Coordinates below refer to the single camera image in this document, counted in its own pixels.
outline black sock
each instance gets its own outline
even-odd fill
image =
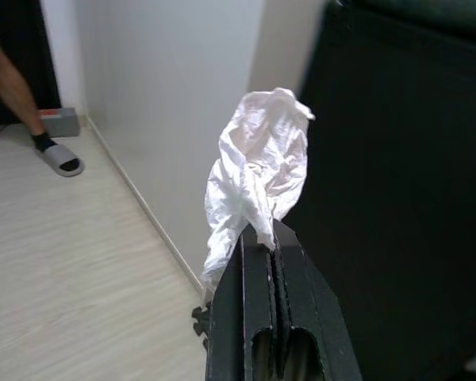
[[[49,147],[56,145],[56,143],[51,140],[48,133],[42,133],[41,135],[32,135],[32,140],[35,144],[35,148],[41,152],[44,152]]]
[[[35,144],[35,148],[44,153],[49,147],[56,145],[56,143],[51,140],[48,133],[42,133],[41,135],[32,135],[33,143]],[[74,171],[77,167],[79,167],[79,160],[73,159],[71,161],[67,161],[60,165],[60,168],[64,171]]]

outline foot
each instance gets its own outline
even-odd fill
[[[42,133],[41,135],[32,135],[32,140],[33,143],[35,144],[36,150],[41,153],[41,154],[47,154],[48,149],[49,152],[53,152],[56,150],[53,150],[52,147],[58,146],[57,143],[55,143],[48,135],[48,133]],[[59,146],[58,151],[68,151],[64,146]],[[58,170],[56,168],[53,168],[56,170],[56,172],[59,175],[65,176],[65,175],[78,175],[81,173],[81,171],[78,171],[78,169],[82,168],[83,163],[81,160],[79,160],[77,157],[75,157],[74,154],[71,152],[64,152],[61,156],[60,155],[46,155],[47,160],[50,160],[49,164],[53,167],[54,165],[57,166]]]

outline black object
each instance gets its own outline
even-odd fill
[[[295,233],[274,228],[277,251],[249,226],[226,267],[210,309],[206,381],[360,381],[335,295]]]
[[[476,373],[471,371],[462,371],[457,376],[452,377],[450,381],[476,381]]]
[[[476,39],[476,0],[344,0],[420,25]]]
[[[196,322],[192,327],[198,336],[205,334],[206,337],[203,339],[203,346],[206,350],[208,350],[210,309],[211,303],[207,303],[204,310],[201,307],[197,307],[192,310],[192,318],[196,319]]]
[[[285,223],[363,378],[453,376],[476,356],[476,44],[332,4],[301,100],[317,120]]]
[[[0,45],[26,79],[40,109],[58,109],[60,97],[40,0],[0,0]],[[0,100],[0,124],[18,119]]]

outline black fabric surface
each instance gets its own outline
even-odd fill
[[[476,38],[476,0],[353,0],[405,20]]]
[[[365,381],[476,355],[476,46],[357,5],[326,14],[284,222],[339,297]]]

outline baseboard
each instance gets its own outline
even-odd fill
[[[109,149],[109,145],[106,143],[106,140],[98,130],[98,127],[92,121],[90,117],[86,117],[86,123],[90,127],[90,130],[94,133],[94,135],[97,137],[99,142],[101,143],[102,147],[106,151],[107,156],[113,163],[114,167],[117,169],[118,173],[120,173],[122,179],[125,181],[131,192],[134,194],[134,197],[136,197],[136,200],[140,203],[141,207],[143,208],[144,212],[146,213],[148,219],[150,222],[153,224],[153,227],[157,230],[157,232],[160,234],[160,236],[163,238],[164,242],[166,243],[166,246],[169,248],[175,259],[177,260],[178,264],[182,268],[182,270],[185,272],[187,277],[189,278],[190,282],[196,289],[196,291],[199,294],[203,293],[204,287],[202,283],[199,281],[198,277],[194,274],[194,272],[190,269],[188,263],[185,261],[183,258],[182,254],[180,251],[176,248],[175,244],[171,240],[171,238],[167,235],[166,231],[160,224],[159,220],[155,217],[153,214],[152,210],[144,200],[143,196],[141,193],[137,190],[136,186],[132,182],[132,180],[129,178],[127,175],[127,172],[125,169],[120,165],[120,163],[117,161],[116,157],[113,155],[113,153]]]

